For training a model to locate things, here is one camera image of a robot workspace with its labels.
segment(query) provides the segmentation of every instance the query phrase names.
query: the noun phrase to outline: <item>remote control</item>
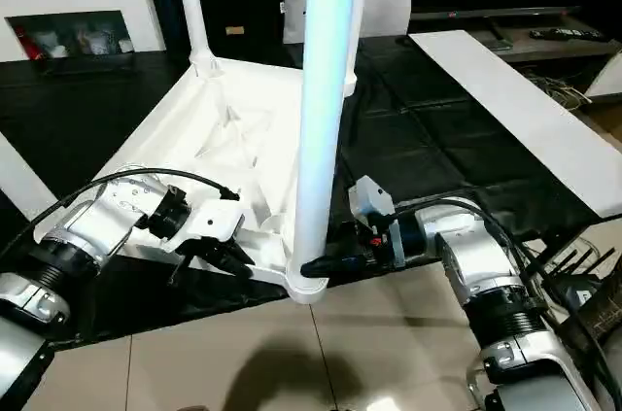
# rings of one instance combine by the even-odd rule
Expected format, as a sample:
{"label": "remote control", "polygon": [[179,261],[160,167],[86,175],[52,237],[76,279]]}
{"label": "remote control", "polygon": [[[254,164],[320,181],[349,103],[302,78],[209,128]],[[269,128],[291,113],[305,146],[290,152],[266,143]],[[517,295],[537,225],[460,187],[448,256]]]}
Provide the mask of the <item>remote control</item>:
{"label": "remote control", "polygon": [[590,42],[608,42],[611,40],[598,30],[577,29],[546,29],[532,30],[529,33],[532,39],[566,41],[571,39],[589,40]]}

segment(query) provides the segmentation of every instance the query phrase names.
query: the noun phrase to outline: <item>white strip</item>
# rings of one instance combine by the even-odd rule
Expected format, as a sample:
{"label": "white strip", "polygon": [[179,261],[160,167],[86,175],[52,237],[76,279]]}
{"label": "white strip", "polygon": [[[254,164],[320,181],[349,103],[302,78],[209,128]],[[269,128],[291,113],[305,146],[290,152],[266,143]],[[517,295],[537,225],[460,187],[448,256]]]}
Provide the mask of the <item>white strip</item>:
{"label": "white strip", "polygon": [[33,220],[56,202],[54,194],[0,134],[0,189],[23,215]]}
{"label": "white strip", "polygon": [[622,213],[621,153],[465,31],[410,37],[596,214]]}

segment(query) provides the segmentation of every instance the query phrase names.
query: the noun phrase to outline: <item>wire bundle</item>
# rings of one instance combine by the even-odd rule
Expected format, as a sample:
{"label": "wire bundle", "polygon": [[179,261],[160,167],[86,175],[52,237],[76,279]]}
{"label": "wire bundle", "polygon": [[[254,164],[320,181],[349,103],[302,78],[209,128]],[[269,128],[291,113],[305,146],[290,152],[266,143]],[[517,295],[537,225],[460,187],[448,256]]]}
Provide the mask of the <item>wire bundle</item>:
{"label": "wire bundle", "polygon": [[570,112],[576,110],[582,105],[592,103],[588,97],[560,79],[538,76],[537,74],[531,72],[525,73],[524,76],[536,87]]}

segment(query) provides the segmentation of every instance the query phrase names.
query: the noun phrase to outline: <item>white stand base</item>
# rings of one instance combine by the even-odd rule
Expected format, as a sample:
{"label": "white stand base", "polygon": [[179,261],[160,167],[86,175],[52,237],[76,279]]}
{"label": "white stand base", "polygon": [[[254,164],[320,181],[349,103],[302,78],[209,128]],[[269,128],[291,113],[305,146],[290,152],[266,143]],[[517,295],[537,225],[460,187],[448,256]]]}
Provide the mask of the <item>white stand base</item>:
{"label": "white stand base", "polygon": [[[283,286],[297,302],[318,300],[328,280],[304,279],[293,260],[302,71],[200,53],[191,60],[98,176],[136,163],[190,171],[239,192],[245,220],[236,241],[256,264],[253,278]],[[218,195],[185,178],[160,178],[185,190],[190,205]],[[156,246],[134,229],[124,253],[179,261]],[[197,259],[192,266],[219,271]]]}

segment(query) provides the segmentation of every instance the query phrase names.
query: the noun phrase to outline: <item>black cable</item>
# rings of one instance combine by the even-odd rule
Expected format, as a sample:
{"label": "black cable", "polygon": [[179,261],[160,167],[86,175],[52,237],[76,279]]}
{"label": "black cable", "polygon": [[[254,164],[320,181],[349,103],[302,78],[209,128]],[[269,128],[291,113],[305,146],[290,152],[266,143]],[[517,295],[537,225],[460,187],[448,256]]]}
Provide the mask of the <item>black cable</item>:
{"label": "black cable", "polygon": [[[620,393],[620,387],[619,387],[618,381],[613,376],[611,369],[609,368],[607,364],[605,352],[603,351],[603,348],[601,348],[600,343],[594,337],[594,335],[592,335],[592,332],[588,329],[585,323],[583,323],[581,318],[578,316],[576,309],[574,309],[574,307],[570,305],[567,302],[567,300],[562,296],[562,294],[559,292],[559,290],[555,286],[553,279],[548,273],[546,273],[544,266],[539,262],[539,260],[537,260],[537,258],[534,257],[534,255],[525,248],[522,242],[516,241],[513,236],[511,236],[507,231],[505,231],[503,226],[501,226],[501,224],[493,216],[491,216],[487,212],[484,212],[480,208],[475,207],[474,205],[467,204],[466,202],[462,202],[460,200],[454,200],[454,199],[439,198],[439,199],[428,200],[425,202],[420,202],[417,204],[410,205],[403,210],[397,211],[392,215],[386,216],[385,219],[387,219],[388,222],[392,222],[393,220],[401,216],[414,214],[415,212],[418,212],[420,210],[428,209],[430,207],[435,207],[438,205],[448,205],[448,206],[460,207],[465,210],[469,210],[471,213],[481,218],[484,222],[488,223],[492,227],[492,229],[497,233],[497,236],[503,240],[503,242],[505,243],[505,246],[509,249],[509,251],[512,252],[514,259],[517,260],[517,264],[519,264],[519,268],[521,270],[521,275],[522,275],[521,278],[526,278],[527,274],[525,273],[525,267],[521,259],[521,251],[522,251],[522,254],[524,255],[524,257],[526,257],[527,260],[530,262],[530,264],[536,269],[536,272],[542,278],[542,281],[546,283],[550,287],[550,290],[554,293],[554,295],[559,298],[560,302],[562,302],[563,304],[563,307],[566,308],[566,310],[568,311],[572,321],[575,322],[579,326],[580,330],[585,335],[585,337],[588,339],[589,343],[596,350],[597,360],[599,364],[599,366],[597,367],[600,367],[600,370],[602,372],[602,374],[601,373],[598,374],[599,380],[603,382],[603,385],[605,386],[605,388],[611,395],[611,398],[613,399],[613,403],[615,405],[615,411],[622,411],[622,393]],[[529,284],[526,283],[525,286],[529,291],[530,290],[528,288]]]}
{"label": "black cable", "polygon": [[23,230],[20,231],[19,234],[15,238],[13,238],[13,240],[11,240],[9,242],[9,244],[7,244],[4,247],[4,249],[0,253],[0,261],[13,248],[13,246],[21,238],[23,238],[24,235],[26,235],[27,233],[32,231],[35,228],[35,226],[37,226],[37,224],[39,224],[40,222],[45,220],[47,217],[49,217],[51,214],[53,214],[59,208],[66,207],[67,205],[69,205],[74,199],[76,199],[83,192],[86,192],[87,190],[95,188],[97,186],[105,185],[107,183],[110,183],[111,181],[114,181],[114,180],[118,179],[118,178],[124,178],[124,177],[127,177],[127,176],[138,176],[138,175],[180,176],[182,178],[188,178],[188,179],[191,179],[191,180],[195,180],[195,181],[198,181],[199,183],[203,183],[204,185],[210,186],[212,188],[216,188],[217,190],[220,191],[222,199],[239,200],[239,198],[240,198],[240,196],[237,195],[235,192],[233,192],[231,189],[229,189],[229,188],[227,188],[227,187],[225,187],[223,185],[219,185],[215,181],[212,181],[212,180],[210,180],[208,178],[203,178],[202,176],[195,175],[194,173],[190,173],[188,171],[171,170],[169,168],[139,168],[139,169],[135,169],[135,170],[118,171],[116,173],[112,173],[110,175],[102,176],[101,178],[98,178],[98,179],[96,179],[94,181],[91,181],[90,183],[88,183],[88,184],[82,186],[81,188],[79,188],[78,190],[75,190],[74,192],[66,195],[62,199],[58,200],[55,204],[53,204],[52,206],[50,206],[46,210],[44,210],[41,214],[39,214],[37,217],[35,217],[32,220],[32,222],[27,224],[23,228]]}

